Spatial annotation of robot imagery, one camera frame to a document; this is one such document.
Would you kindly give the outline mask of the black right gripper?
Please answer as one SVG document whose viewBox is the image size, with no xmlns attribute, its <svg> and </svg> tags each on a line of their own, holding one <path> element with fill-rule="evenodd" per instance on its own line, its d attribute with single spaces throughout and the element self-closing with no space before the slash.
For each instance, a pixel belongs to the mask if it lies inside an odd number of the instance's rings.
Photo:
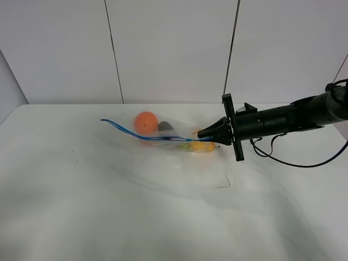
<svg viewBox="0 0 348 261">
<path fill-rule="evenodd" d="M 213 136 L 211 142 L 217 144 L 233 144 L 236 161 L 243 161 L 244 153 L 241 142 L 261 137 L 264 134 L 264 123 L 260 120 L 259 111 L 236 115 L 231 94 L 223 95 L 222 103 L 226 117 L 222 117 L 211 126 L 198 131 L 197 135 Z"/>
</svg>

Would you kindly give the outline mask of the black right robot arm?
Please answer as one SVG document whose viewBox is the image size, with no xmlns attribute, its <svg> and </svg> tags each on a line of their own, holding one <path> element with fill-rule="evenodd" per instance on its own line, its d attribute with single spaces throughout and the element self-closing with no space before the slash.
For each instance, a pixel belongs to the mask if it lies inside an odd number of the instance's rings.
<svg viewBox="0 0 348 261">
<path fill-rule="evenodd" d="M 226 115 L 198 131 L 200 140 L 232 145 L 237 161 L 244 160 L 242 141 L 252 145 L 256 138 L 284 136 L 347 120 L 347 79 L 329 83 L 321 95 L 306 97 L 289 105 L 258 110 L 245 103 L 234 109 L 231 94 L 222 97 Z"/>
</svg>

